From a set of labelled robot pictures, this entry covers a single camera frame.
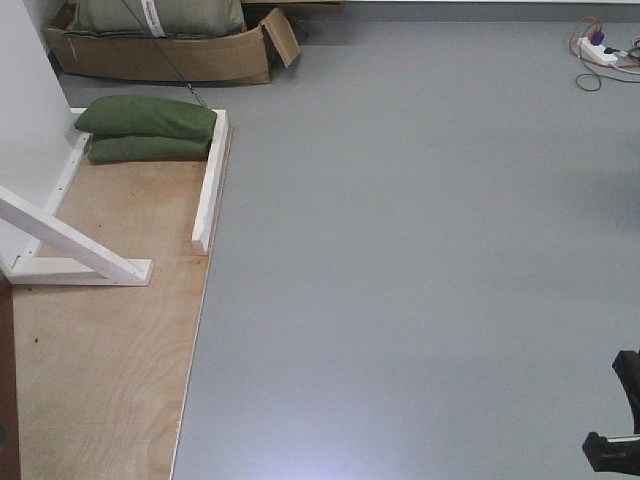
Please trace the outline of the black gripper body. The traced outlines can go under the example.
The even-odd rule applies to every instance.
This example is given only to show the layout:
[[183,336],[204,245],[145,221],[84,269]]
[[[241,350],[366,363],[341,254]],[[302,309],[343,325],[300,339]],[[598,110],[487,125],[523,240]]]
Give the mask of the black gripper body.
[[639,353],[621,350],[612,368],[626,394],[634,423],[631,435],[605,437],[590,432],[582,450],[595,472],[639,473]]

